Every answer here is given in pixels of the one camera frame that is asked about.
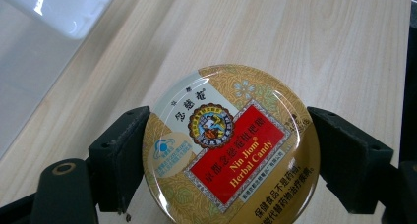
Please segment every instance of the gold tin lid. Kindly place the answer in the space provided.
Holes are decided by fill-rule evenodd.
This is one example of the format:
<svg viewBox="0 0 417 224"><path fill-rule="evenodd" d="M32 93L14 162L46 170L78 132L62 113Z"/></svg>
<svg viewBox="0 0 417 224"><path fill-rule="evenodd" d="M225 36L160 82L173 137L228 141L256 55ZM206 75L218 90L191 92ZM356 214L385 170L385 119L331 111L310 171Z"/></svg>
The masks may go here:
<svg viewBox="0 0 417 224"><path fill-rule="evenodd" d="M149 189L177 223L291 223L315 189L319 142L300 99L260 70L198 70L147 123Z"/></svg>

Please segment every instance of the wood grain surface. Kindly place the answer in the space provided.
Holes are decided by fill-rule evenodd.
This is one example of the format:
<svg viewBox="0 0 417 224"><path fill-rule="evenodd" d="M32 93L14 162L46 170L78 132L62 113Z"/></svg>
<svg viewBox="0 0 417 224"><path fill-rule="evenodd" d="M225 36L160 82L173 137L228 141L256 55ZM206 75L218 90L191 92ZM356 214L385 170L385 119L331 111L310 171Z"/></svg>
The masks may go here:
<svg viewBox="0 0 417 224"><path fill-rule="evenodd" d="M225 63L274 75L395 149L397 164L409 15L410 0L114 0L0 160L0 205L35 192L51 163L86 158L123 112ZM319 180L297 223L380 223L383 211L348 214ZM128 213L169 223L146 183Z"/></svg>

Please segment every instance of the red label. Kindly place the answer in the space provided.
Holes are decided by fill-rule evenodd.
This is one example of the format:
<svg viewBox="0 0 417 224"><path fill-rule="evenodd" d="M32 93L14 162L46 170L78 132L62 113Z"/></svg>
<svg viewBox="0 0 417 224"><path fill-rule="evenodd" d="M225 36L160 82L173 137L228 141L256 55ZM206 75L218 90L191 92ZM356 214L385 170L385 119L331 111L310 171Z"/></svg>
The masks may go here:
<svg viewBox="0 0 417 224"><path fill-rule="evenodd" d="M226 204L262 169L283 138L284 132L251 105L235 122L229 143L208 150L190 171Z"/></svg>

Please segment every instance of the brand logo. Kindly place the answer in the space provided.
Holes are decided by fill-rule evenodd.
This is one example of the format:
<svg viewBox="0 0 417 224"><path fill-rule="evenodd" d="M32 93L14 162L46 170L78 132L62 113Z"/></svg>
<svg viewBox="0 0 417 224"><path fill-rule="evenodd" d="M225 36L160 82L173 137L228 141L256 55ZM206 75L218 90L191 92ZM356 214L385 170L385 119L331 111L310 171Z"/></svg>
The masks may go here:
<svg viewBox="0 0 417 224"><path fill-rule="evenodd" d="M204 104L190 116L188 128L196 144L203 148L225 145L233 135L233 117L219 104Z"/></svg>

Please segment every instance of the tin lid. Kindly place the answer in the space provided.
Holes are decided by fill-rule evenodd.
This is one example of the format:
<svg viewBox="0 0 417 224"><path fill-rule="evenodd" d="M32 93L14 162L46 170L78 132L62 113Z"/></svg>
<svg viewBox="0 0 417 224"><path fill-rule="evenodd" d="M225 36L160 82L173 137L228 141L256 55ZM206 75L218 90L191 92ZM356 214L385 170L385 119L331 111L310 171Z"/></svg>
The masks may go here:
<svg viewBox="0 0 417 224"><path fill-rule="evenodd" d="M149 116L149 189L177 223L291 223L319 177L316 129L281 81L237 65L198 70Z"/></svg>

